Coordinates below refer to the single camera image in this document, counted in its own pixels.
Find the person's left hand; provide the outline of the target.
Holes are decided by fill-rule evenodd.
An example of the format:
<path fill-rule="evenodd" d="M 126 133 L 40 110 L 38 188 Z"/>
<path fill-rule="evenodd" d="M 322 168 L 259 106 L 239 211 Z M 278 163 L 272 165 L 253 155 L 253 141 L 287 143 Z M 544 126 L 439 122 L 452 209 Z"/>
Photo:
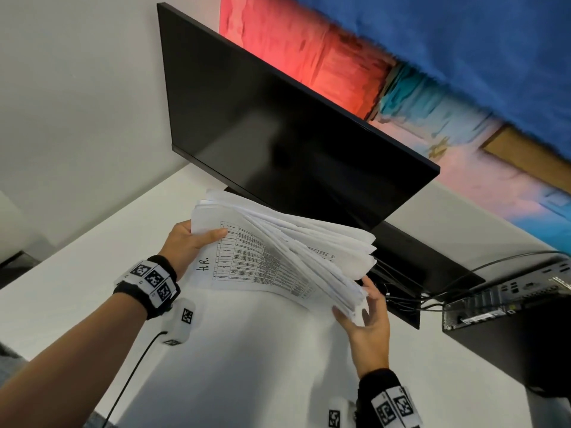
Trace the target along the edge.
<path fill-rule="evenodd" d="M 191 220 L 187 220 L 173 227 L 158 254 L 168 260 L 179 282 L 201 249 L 193 248 Z"/>

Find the person's right hand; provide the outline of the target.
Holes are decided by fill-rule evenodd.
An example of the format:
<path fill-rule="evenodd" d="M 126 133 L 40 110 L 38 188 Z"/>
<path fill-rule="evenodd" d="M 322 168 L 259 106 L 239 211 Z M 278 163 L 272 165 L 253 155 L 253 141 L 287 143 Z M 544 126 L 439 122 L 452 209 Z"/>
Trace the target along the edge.
<path fill-rule="evenodd" d="M 390 323 L 386 299 L 373 281 L 361 279 L 367 292 L 368 309 L 361 312 L 363 332 L 359 337 L 348 337 L 353 364 L 362 380 L 367 374 L 389 368 Z"/>

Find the stack of printed paper sheets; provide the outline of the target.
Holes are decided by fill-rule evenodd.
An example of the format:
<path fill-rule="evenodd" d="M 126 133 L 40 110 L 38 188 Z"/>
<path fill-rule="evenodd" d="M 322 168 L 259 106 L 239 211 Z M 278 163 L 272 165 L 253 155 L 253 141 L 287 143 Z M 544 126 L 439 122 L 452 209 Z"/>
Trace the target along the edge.
<path fill-rule="evenodd" d="M 364 307 L 367 292 L 358 281 L 376 264 L 372 233 L 288 215 L 218 189 L 197 202 L 191 226 L 196 234 L 227 234 L 200 250 L 184 284 L 269 292 L 315 313 L 336 306 L 351 320 Z"/>

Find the person's left forearm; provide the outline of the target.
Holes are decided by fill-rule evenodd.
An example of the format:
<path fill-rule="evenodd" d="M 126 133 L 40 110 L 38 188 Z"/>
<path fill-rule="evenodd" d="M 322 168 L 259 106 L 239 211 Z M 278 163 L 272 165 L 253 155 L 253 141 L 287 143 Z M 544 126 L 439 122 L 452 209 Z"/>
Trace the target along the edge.
<path fill-rule="evenodd" d="M 139 301 L 111 295 L 0 388 L 0 428 L 82 428 L 146 320 Z"/>

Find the black marker wristband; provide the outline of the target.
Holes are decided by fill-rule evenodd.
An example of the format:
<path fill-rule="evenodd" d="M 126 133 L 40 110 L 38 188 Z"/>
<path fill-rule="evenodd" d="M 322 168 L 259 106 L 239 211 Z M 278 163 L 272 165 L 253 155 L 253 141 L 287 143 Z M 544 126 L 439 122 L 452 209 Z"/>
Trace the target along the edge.
<path fill-rule="evenodd" d="M 424 428 L 409 391 L 390 369 L 377 369 L 359 382 L 356 428 Z"/>
<path fill-rule="evenodd" d="M 113 294 L 128 295 L 141 304 L 146 319 L 162 316 L 181 294 L 178 275 L 167 258 L 154 255 L 139 261 L 114 282 Z"/>

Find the black monitor stand base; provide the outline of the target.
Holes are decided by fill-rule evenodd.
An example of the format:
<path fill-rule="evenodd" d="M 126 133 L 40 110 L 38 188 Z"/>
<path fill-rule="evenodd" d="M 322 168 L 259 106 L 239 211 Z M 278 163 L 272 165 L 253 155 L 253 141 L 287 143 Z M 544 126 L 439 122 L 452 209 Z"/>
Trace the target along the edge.
<path fill-rule="evenodd" d="M 376 238 L 374 271 L 411 295 L 471 289 L 485 282 L 476 273 L 389 223 L 381 222 L 371 232 Z"/>

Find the black computer monitor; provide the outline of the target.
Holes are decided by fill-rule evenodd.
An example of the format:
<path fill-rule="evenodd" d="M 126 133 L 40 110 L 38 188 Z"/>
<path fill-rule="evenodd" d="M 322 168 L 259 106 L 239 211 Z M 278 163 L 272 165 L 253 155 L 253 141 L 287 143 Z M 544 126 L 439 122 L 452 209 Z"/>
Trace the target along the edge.
<path fill-rule="evenodd" d="M 251 200 L 370 230 L 440 173 L 167 3 L 156 5 L 172 149 Z"/>

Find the black desktop computer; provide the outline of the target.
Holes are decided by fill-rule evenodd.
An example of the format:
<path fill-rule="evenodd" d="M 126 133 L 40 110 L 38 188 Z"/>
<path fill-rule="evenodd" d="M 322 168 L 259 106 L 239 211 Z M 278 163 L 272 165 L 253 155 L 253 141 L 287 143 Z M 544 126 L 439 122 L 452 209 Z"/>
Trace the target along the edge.
<path fill-rule="evenodd" d="M 443 333 L 525 388 L 571 401 L 571 257 L 445 296 Z"/>

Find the colourful wall painting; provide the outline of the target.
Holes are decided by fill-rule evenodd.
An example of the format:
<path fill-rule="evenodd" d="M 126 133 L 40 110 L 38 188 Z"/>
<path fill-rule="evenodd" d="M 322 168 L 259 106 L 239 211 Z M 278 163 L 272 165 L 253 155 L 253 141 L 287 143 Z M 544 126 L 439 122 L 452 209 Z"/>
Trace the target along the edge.
<path fill-rule="evenodd" d="M 220 0 L 218 32 L 571 253 L 571 0 Z"/>

